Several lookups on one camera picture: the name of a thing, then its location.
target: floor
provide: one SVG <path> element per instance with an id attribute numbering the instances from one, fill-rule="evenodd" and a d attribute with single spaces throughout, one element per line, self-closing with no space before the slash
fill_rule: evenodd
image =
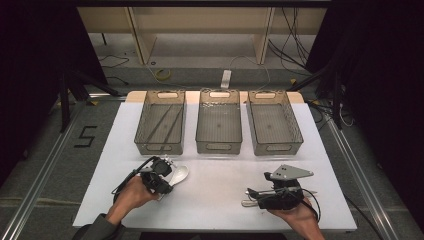
<path id="1" fill-rule="evenodd" d="M 135 53 L 135 47 L 130 35 L 106 34 L 107 45 L 104 45 L 100 34 L 90 34 L 93 46 L 105 66 L 104 72 L 109 85 L 121 92 L 146 90 L 152 88 L 172 88 L 175 85 L 192 88 L 219 87 L 224 69 L 232 70 L 230 87 L 239 89 L 249 88 L 288 88 L 291 80 L 301 81 L 308 73 L 297 65 L 281 64 L 280 58 L 267 52 L 264 65 L 254 63 L 254 49 L 248 35 L 161 35 L 158 37 L 152 57 L 147 65 L 141 65 Z M 279 47 L 286 36 L 272 36 L 271 39 Z M 302 36 L 302 43 L 310 49 L 314 36 Z M 286 47 L 286 52 L 296 60 L 301 61 L 294 42 Z M 170 69 L 171 78 L 157 82 L 151 71 Z M 312 84 L 301 90 L 305 100 L 314 100 Z M 87 87 L 93 96 L 103 94 L 100 90 Z M 93 171 L 112 127 L 114 117 L 122 99 L 95 98 L 85 103 L 75 103 L 72 113 L 76 120 L 68 135 L 59 133 L 61 128 L 60 104 L 52 107 L 45 125 L 28 147 L 28 157 L 18 163 L 8 181 L 0 189 L 0 228 L 6 230 L 21 203 L 28 197 L 30 190 L 40 188 L 37 201 L 29 209 L 24 219 L 23 229 L 18 231 L 19 239 L 70 239 L 76 229 L 72 222 L 85 190 L 90 182 Z M 320 104 L 328 104 L 321 99 Z M 384 229 L 388 225 L 392 236 L 386 239 L 424 239 L 423 233 L 412 219 L 402 200 L 396 194 L 384 171 L 379 168 L 373 157 L 360 126 L 350 125 L 352 118 L 346 116 L 343 130 L 334 128 L 334 124 L 326 115 L 311 108 L 317 128 L 333 165 L 342 191 L 349 199 L 364 212 L 373 225 Z M 344 114 L 349 114 L 348 106 Z M 95 136 L 89 148 L 75 148 L 76 145 L 86 144 L 87 140 L 80 139 L 80 133 L 86 126 L 87 134 Z M 340 136 L 346 141 L 337 140 Z M 58 146 L 57 140 L 63 139 L 64 144 Z M 342 151 L 340 145 L 350 146 L 351 151 Z M 55 156 L 52 151 L 58 150 Z M 45 163 L 52 162 L 40 184 L 40 170 L 45 169 Z M 354 174 L 358 164 L 363 176 Z M 365 196 L 366 190 L 373 197 Z M 379 239 L 369 223 L 352 204 L 349 204 L 358 229 L 352 233 L 329 233 L 327 239 Z M 387 224 L 381 224 L 376 219 L 381 214 L 387 217 Z M 124 239 L 138 239 L 140 233 L 128 231 Z M 288 239 L 301 239 L 293 232 L 286 233 Z"/>

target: transparent storage bin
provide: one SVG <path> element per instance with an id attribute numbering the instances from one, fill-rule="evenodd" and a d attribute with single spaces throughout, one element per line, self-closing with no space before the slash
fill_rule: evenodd
<path id="1" fill-rule="evenodd" d="M 303 137 L 285 91 L 249 91 L 247 110 L 256 156 L 297 153 Z"/>
<path id="2" fill-rule="evenodd" d="M 196 131 L 197 152 L 239 154 L 241 143 L 239 92 L 202 89 Z"/>
<path id="3" fill-rule="evenodd" d="M 142 155 L 183 154 L 185 91 L 147 91 L 134 139 Z"/>

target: sleeve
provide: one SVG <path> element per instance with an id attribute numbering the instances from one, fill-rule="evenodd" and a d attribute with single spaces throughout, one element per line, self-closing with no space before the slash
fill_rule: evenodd
<path id="1" fill-rule="evenodd" d="M 122 238 L 125 227 L 115 226 L 105 219 L 106 214 L 97 216 L 93 224 L 80 228 L 72 240 L 118 240 Z"/>

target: cabinet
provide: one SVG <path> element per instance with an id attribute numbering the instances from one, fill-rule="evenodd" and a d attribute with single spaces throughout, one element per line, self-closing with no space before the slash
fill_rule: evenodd
<path id="1" fill-rule="evenodd" d="M 148 62 L 158 34 L 249 34 L 256 61 L 262 64 L 270 34 L 289 34 L 284 14 L 293 23 L 294 9 L 243 7 L 80 7 L 90 33 L 131 33 L 141 64 Z M 326 9 L 301 8 L 298 34 L 316 35 Z"/>

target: black cable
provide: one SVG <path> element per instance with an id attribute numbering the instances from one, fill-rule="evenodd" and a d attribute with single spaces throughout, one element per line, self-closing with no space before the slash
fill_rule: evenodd
<path id="1" fill-rule="evenodd" d="M 124 179 L 124 181 L 121 182 L 121 184 L 118 185 L 118 187 L 116 187 L 115 189 L 112 190 L 112 194 L 115 195 L 113 197 L 113 202 L 115 203 L 116 199 L 119 196 L 119 193 L 122 191 L 122 189 L 124 189 L 125 185 L 127 185 L 127 183 L 131 180 L 131 178 L 133 178 L 135 175 L 137 175 L 141 169 L 143 169 L 144 166 L 146 166 L 150 161 L 157 159 L 158 157 L 153 156 L 150 157 L 149 159 L 147 159 L 143 164 L 141 164 L 141 166 L 137 169 L 132 170 L 132 172 L 130 172 L 128 174 L 128 176 Z"/>
<path id="2" fill-rule="evenodd" d="M 276 55 L 277 55 L 277 56 L 279 56 L 281 59 L 283 59 L 283 60 L 285 60 L 285 61 L 287 61 L 287 62 L 290 62 L 290 63 L 294 63 L 294 64 L 298 65 L 299 67 L 301 67 L 301 68 L 305 69 L 305 66 L 304 66 L 304 65 L 302 65 L 302 64 L 301 64 L 301 63 L 299 63 L 298 61 L 294 60 L 292 57 L 290 57 L 289 55 L 287 55 L 287 54 L 286 54 L 283 50 L 278 49 L 278 48 L 277 48 L 277 46 L 275 46 L 275 44 L 271 41 L 271 39 L 269 39 L 269 40 L 268 40 L 268 42 L 269 42 L 269 43 L 271 43 L 272 47 L 274 47 L 274 48 L 275 48 L 275 50 L 276 50 L 278 53 L 280 53 L 280 54 L 281 54 L 281 55 L 276 54 Z"/>
<path id="3" fill-rule="evenodd" d="M 317 204 L 317 208 L 318 208 L 318 222 L 319 222 L 321 220 L 321 207 L 319 206 L 318 200 L 316 199 L 316 197 L 314 196 L 314 194 L 311 191 L 306 190 L 304 188 L 302 188 L 302 190 L 305 191 L 305 192 L 307 192 L 307 193 L 309 193 L 314 198 L 315 203 Z"/>
<path id="4" fill-rule="evenodd" d="M 283 16 L 284 19 L 286 20 L 287 26 L 290 30 L 290 36 L 293 36 L 293 39 L 295 40 L 296 43 L 296 48 L 297 48 L 297 52 L 299 54 L 300 60 L 302 61 L 303 64 L 305 64 L 305 61 L 303 60 L 303 58 L 305 58 L 305 60 L 307 60 L 304 51 L 306 51 L 306 49 L 303 47 L 303 44 L 301 43 L 301 41 L 299 40 L 298 36 L 297 36 L 297 25 L 296 25 L 296 21 L 297 21 L 297 13 L 298 13 L 298 9 L 294 8 L 294 13 L 293 13 L 293 25 L 292 27 L 290 27 L 290 23 L 289 20 L 287 18 L 287 15 L 284 11 L 284 8 L 281 9 L 283 12 Z"/>
<path id="5" fill-rule="evenodd" d="M 288 191 L 288 194 L 292 195 L 294 198 L 296 198 L 297 200 L 299 200 L 300 203 L 302 203 L 303 205 L 305 205 L 307 208 L 309 208 L 315 215 L 315 219 L 317 220 L 317 222 L 319 222 L 319 220 L 321 219 L 321 216 L 318 215 L 317 211 L 315 211 L 315 209 L 309 205 L 307 202 L 305 202 L 303 199 L 300 199 L 299 197 L 297 197 L 295 194 L 293 194 L 291 191 Z"/>
<path id="6" fill-rule="evenodd" d="M 370 221 L 370 219 L 361 211 L 361 209 L 359 209 L 358 206 L 356 206 L 355 203 L 353 203 L 352 200 L 350 200 L 350 198 L 348 198 L 346 196 L 346 194 L 343 193 L 343 196 L 345 197 L 345 199 L 352 204 L 352 206 L 354 208 L 356 208 L 356 210 L 358 210 L 358 212 L 362 215 L 362 217 L 364 217 L 364 219 L 368 222 L 368 224 L 371 226 L 371 228 L 374 230 L 374 232 L 377 234 L 378 238 L 381 240 L 384 240 L 383 236 L 381 235 L 381 233 L 378 231 L 378 229 L 374 226 L 374 224 L 372 224 L 372 222 Z"/>
<path id="7" fill-rule="evenodd" d="M 327 125 L 327 123 L 328 123 L 331 119 L 332 119 L 332 118 L 327 119 L 327 121 L 325 121 L 325 123 L 324 123 L 324 124 L 322 124 L 322 125 L 321 125 L 321 127 L 319 127 L 319 128 L 318 128 L 318 132 L 319 132 L 319 131 L 321 131 L 321 129 L 322 129 L 325 125 Z"/>
<path id="8" fill-rule="evenodd" d="M 302 68 L 304 68 L 304 66 L 302 66 L 301 64 L 299 64 L 298 62 L 296 62 L 294 59 L 292 59 L 290 56 L 288 56 L 288 55 L 286 55 L 285 53 L 282 53 L 281 52 L 281 50 L 280 49 L 278 49 L 275 45 L 274 45 L 274 43 L 272 43 L 272 41 L 271 40 L 269 40 L 269 42 L 273 45 L 269 45 L 268 44 L 268 46 L 270 46 L 270 50 L 271 50 L 271 52 L 273 52 L 277 57 L 279 57 L 280 58 L 280 60 L 281 60 L 281 66 L 283 66 L 283 68 L 285 69 L 285 70 L 287 70 L 288 72 L 291 72 L 291 73 L 294 73 L 294 74 L 298 74 L 298 75 L 302 75 L 302 76 L 307 76 L 307 77 L 310 77 L 311 76 L 311 74 L 304 74 L 304 73 L 300 73 L 300 72 L 295 72 L 295 71 L 292 71 L 292 70 L 290 70 L 290 69 L 288 69 L 285 65 L 284 65 L 284 63 L 283 63 L 283 60 L 284 61 L 286 61 L 286 62 L 290 62 L 290 63 L 295 63 L 295 64 L 297 64 L 298 66 L 300 66 L 300 67 L 302 67 Z"/>
<path id="9" fill-rule="evenodd" d="M 130 61 L 130 59 L 129 59 L 129 58 L 117 57 L 117 56 L 114 56 L 114 55 L 107 55 L 106 57 L 99 59 L 99 62 L 101 62 L 101 61 L 105 60 L 105 59 L 106 59 L 106 58 L 108 58 L 108 57 L 114 57 L 114 58 L 118 58 L 118 59 L 123 59 L 123 60 L 125 60 L 125 61 L 123 61 L 123 62 L 121 62 L 121 63 L 118 63 L 118 64 L 116 64 L 116 65 L 113 65 L 113 66 L 102 66 L 102 67 L 105 67 L 105 68 L 114 68 L 114 67 L 117 67 L 117 66 L 119 66 L 119 65 L 122 65 L 122 64 L 124 64 L 124 63 L 126 63 L 126 62 Z"/>
<path id="10" fill-rule="evenodd" d="M 124 81 L 124 80 L 120 79 L 119 77 L 106 77 L 106 78 L 114 78 L 114 79 L 118 79 L 119 81 L 123 82 L 125 85 L 129 85 L 129 83 L 128 83 L 128 82 L 126 82 L 126 81 Z"/>

